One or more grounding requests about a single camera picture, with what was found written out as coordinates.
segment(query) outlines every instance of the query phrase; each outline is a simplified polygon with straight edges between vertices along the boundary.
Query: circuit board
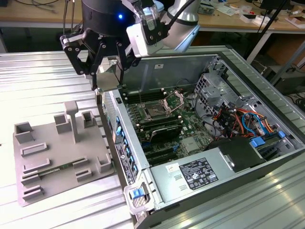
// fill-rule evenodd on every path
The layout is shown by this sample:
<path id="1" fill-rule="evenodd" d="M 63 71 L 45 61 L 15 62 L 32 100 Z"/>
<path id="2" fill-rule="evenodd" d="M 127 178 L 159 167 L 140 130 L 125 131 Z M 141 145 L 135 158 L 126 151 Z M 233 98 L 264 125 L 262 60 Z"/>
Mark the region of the circuit board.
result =
<path id="1" fill-rule="evenodd" d="M 172 94 L 175 91 L 172 89 L 165 92 L 166 94 Z M 164 108 L 164 100 L 162 99 L 126 104 L 128 115 L 136 130 L 143 151 L 148 161 L 153 165 L 200 153 L 213 141 L 213 137 L 203 126 L 202 120 L 194 112 L 190 100 L 184 96 L 182 97 L 183 105 L 175 95 L 166 99 L 168 108 L 173 110 L 171 113 Z M 178 124 L 181 131 L 175 137 L 169 138 L 169 140 L 150 142 L 151 131 L 164 127 L 162 125 L 158 125 L 155 129 L 151 128 L 150 131 L 137 130 L 137 125 L 171 117 L 179 117 Z"/>

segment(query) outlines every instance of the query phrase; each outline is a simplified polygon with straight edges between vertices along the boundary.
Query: metal frame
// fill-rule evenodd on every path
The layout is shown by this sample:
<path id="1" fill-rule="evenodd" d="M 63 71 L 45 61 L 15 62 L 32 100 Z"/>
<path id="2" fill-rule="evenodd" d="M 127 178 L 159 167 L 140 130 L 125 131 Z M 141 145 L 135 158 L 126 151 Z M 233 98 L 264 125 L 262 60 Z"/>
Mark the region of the metal frame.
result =
<path id="1" fill-rule="evenodd" d="M 208 51 L 205 51 L 205 49 L 202 48 L 202 54 L 201 55 L 218 55 L 221 57 L 221 59 L 226 62 L 227 66 L 229 66 L 235 74 L 238 75 L 238 78 L 241 79 L 243 84 L 249 89 L 252 93 L 255 94 L 259 98 L 259 100 L 265 105 L 265 107 L 268 107 L 268 111 L 272 114 L 276 115 L 276 118 L 279 119 L 281 125 L 286 126 L 289 129 L 289 132 L 292 131 L 294 135 L 299 138 L 301 141 L 305 142 L 305 135 L 290 121 L 284 113 L 282 113 L 273 103 L 268 99 L 268 97 L 260 91 L 256 85 L 246 76 L 244 72 L 240 70 L 240 63 L 238 63 L 236 66 L 236 63 L 233 63 L 227 55 L 228 51 L 231 51 L 229 49 L 227 50 L 219 50 L 213 52 L 212 50 L 209 50 L 209 48 L 206 48 Z M 187 53 L 185 53 L 183 56 L 196 56 L 200 53 L 200 51 L 197 48 L 190 48 Z M 173 56 L 173 52 L 170 50 L 163 50 L 160 53 L 157 54 L 157 59 L 160 60 L 163 58 L 166 58 L 166 56 Z M 174 54 L 174 56 L 181 56 L 181 54 L 177 53 Z M 242 59 L 239 55 L 236 55 L 237 58 L 240 60 Z M 257 73 L 253 71 L 253 68 L 250 66 L 248 67 L 251 69 L 251 71 L 254 73 Z M 288 153 L 284 156 L 281 156 L 280 158 L 273 159 L 271 161 L 268 161 L 266 163 L 263 163 L 259 166 L 250 168 L 248 170 L 242 171 L 238 174 L 235 174 L 234 177 L 222 180 L 218 184 L 210 184 L 208 188 L 202 188 L 201 190 L 196 190 L 192 193 L 189 193 L 183 197 L 177 198 L 172 201 L 168 201 L 166 203 L 159 202 L 155 203 L 155 209 L 156 212 L 151 214 L 150 216 L 140 219 L 139 222 L 135 226 L 139 229 L 142 228 L 148 228 L 155 225 L 160 224 L 163 220 L 168 219 L 170 217 L 175 216 L 176 214 L 182 213 L 183 211 L 193 208 L 195 206 L 198 206 L 199 204 L 202 204 L 210 199 L 213 199 L 215 197 L 218 197 L 228 191 L 231 191 L 232 189 L 235 189 L 243 184 L 246 184 L 252 180 L 259 179 L 269 172 L 273 171 L 274 169 L 278 168 L 279 166 L 283 165 L 287 161 L 293 159 L 294 157 L 302 154 L 305 151 L 305 148 L 302 147 L 298 150 L 295 150 L 292 153 Z"/>

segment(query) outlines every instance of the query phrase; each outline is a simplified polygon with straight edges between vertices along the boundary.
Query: blue latch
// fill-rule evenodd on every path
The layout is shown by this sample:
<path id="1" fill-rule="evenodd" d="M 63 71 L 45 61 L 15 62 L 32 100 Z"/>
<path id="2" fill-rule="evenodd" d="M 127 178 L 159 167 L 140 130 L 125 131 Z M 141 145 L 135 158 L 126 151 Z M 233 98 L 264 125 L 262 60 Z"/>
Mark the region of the blue latch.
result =
<path id="1" fill-rule="evenodd" d="M 255 138 L 252 138 L 252 141 L 250 143 L 254 147 L 258 147 L 258 146 L 265 144 L 265 141 L 261 137 L 255 137 Z"/>
<path id="2" fill-rule="evenodd" d="M 285 135 L 285 133 L 283 132 L 283 131 L 279 131 L 278 132 L 278 135 L 281 137 L 281 138 L 284 138 L 286 135 Z"/>
<path id="3" fill-rule="evenodd" d="M 136 166 L 136 165 L 134 165 L 134 166 L 133 166 L 133 171 L 134 171 L 135 175 L 137 175 L 137 174 L 138 174 L 138 168 L 137 168 L 137 166 Z"/>
<path id="4" fill-rule="evenodd" d="M 143 188 L 137 188 L 137 189 L 133 190 L 131 193 L 131 196 L 132 196 L 132 199 L 137 199 L 137 198 L 145 196 Z"/>
<path id="5" fill-rule="evenodd" d="M 118 129 L 116 130 L 116 135 L 120 135 L 122 131 L 122 127 L 119 126 Z"/>
<path id="6" fill-rule="evenodd" d="M 133 156 L 130 156 L 130 159 L 129 159 L 129 164 L 133 165 L 134 164 L 134 158 Z"/>
<path id="7" fill-rule="evenodd" d="M 127 157 L 130 157 L 132 152 L 130 151 L 129 147 L 126 148 L 126 153 L 127 153 Z"/>

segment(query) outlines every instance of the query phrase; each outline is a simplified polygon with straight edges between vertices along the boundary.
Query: table leg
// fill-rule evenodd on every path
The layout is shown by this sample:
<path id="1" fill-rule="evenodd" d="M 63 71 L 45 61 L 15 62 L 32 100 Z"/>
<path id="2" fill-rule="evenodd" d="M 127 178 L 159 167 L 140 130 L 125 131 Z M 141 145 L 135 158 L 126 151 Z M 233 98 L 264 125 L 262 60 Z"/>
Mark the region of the table leg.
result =
<path id="1" fill-rule="evenodd" d="M 297 67 L 301 69 L 304 66 L 304 64 L 305 64 L 305 57 L 297 64 Z"/>
<path id="2" fill-rule="evenodd" d="M 262 49 L 263 45 L 266 43 L 266 41 L 269 39 L 270 35 L 272 33 L 271 32 L 266 32 L 262 38 L 259 40 L 259 42 L 257 43 L 257 45 L 255 46 L 255 48 L 252 50 L 251 54 L 249 55 L 249 57 L 247 58 L 247 62 L 251 63 L 254 58 L 257 56 L 257 54 L 259 53 L 259 51 Z"/>
<path id="3" fill-rule="evenodd" d="M 5 52 L 8 52 L 8 51 L 6 49 L 2 34 L 0 32 L 0 53 L 5 53 Z"/>
<path id="4" fill-rule="evenodd" d="M 277 74 L 270 80 L 272 85 L 275 85 L 277 81 L 281 78 L 282 74 L 284 74 L 288 68 L 291 67 L 291 64 L 295 61 L 295 59 L 305 50 L 305 41 L 298 47 L 292 57 L 285 63 L 284 66 L 277 72 Z"/>

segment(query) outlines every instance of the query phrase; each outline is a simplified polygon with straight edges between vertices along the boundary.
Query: warning label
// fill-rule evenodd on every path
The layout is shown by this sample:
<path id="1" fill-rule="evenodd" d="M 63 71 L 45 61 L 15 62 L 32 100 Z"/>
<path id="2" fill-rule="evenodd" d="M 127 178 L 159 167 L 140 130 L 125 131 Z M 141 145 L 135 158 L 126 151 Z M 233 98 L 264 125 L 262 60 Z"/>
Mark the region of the warning label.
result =
<path id="1" fill-rule="evenodd" d="M 196 190 L 218 180 L 205 157 L 181 165 L 179 168 L 191 190 Z"/>

